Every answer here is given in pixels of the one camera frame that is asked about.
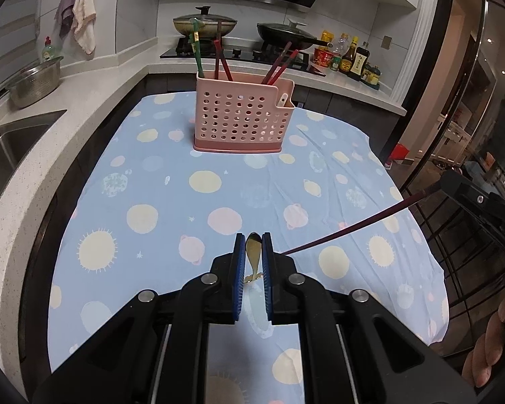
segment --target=bolt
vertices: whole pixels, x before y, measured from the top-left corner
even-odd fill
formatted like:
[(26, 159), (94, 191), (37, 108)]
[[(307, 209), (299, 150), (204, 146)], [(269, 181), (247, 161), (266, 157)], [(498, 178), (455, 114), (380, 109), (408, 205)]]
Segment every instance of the bolt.
[(302, 274), (292, 274), (288, 277), (288, 281), (293, 285), (301, 285), (305, 282), (305, 277)]
[(365, 290), (354, 290), (351, 292), (351, 297), (357, 302), (367, 302), (369, 296)]
[(205, 285), (212, 285), (217, 282), (217, 275), (216, 274), (203, 274), (202, 278), (200, 280), (205, 284)]
[(140, 302), (151, 302), (155, 298), (155, 294), (151, 290), (143, 290), (138, 294), (138, 300)]

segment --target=sink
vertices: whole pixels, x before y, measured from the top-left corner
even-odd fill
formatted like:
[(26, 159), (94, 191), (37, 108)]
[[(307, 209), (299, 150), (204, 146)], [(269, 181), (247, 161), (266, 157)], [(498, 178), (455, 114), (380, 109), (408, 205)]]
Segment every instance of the sink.
[(47, 112), (0, 126), (0, 195), (26, 154), (64, 112)]

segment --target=white towel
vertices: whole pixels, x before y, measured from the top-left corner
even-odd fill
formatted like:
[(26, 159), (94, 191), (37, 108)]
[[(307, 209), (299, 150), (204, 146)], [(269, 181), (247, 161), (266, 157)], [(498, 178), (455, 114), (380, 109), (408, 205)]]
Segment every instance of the white towel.
[(95, 49), (94, 21), (95, 6), (94, 0), (75, 0), (73, 5), (73, 37), (78, 45), (90, 55)]

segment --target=pan lid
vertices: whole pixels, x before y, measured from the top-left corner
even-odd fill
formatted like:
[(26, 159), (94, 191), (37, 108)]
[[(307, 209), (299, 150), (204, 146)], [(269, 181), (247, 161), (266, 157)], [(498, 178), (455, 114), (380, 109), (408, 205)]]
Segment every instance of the pan lid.
[(259, 23), (259, 26), (264, 28), (276, 30), (282, 33), (290, 33), (292, 35), (300, 35), (305, 38), (316, 39), (315, 36), (311, 35), (309, 32), (299, 29), (297, 26), (306, 26), (307, 24), (298, 23), (296, 21), (289, 20), (289, 24), (278, 24), (278, 23)]
[(223, 25), (236, 25), (237, 21), (233, 18), (230, 18), (228, 16), (223, 16), (223, 15), (214, 15), (209, 13), (209, 9), (211, 6), (202, 6), (202, 7), (196, 7), (200, 11), (200, 13), (194, 13), (191, 15), (184, 15), (184, 16), (179, 16), (177, 18), (174, 18), (173, 21), (176, 23), (189, 23), (189, 19), (191, 18), (197, 18), (199, 21), (202, 21), (203, 23), (209, 23), (209, 24), (217, 24), (219, 21), (222, 22)]

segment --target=tablecloth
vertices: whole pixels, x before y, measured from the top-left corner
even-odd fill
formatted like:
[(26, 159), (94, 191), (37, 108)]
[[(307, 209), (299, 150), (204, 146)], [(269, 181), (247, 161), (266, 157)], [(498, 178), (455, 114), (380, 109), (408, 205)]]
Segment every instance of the tablecloth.
[[(194, 109), (195, 93), (143, 98), (87, 181), (54, 271), (53, 370), (139, 291), (209, 271), (238, 232), (270, 232), (284, 251), (402, 200), (347, 123), (297, 108), (280, 154), (211, 154), (192, 148)], [(443, 271), (410, 211), (293, 258), (327, 289), (368, 290), (427, 344), (443, 338)], [(267, 321), (262, 279), (245, 285), (235, 326), (211, 327), (208, 352), (208, 403), (303, 402), (297, 326)]]

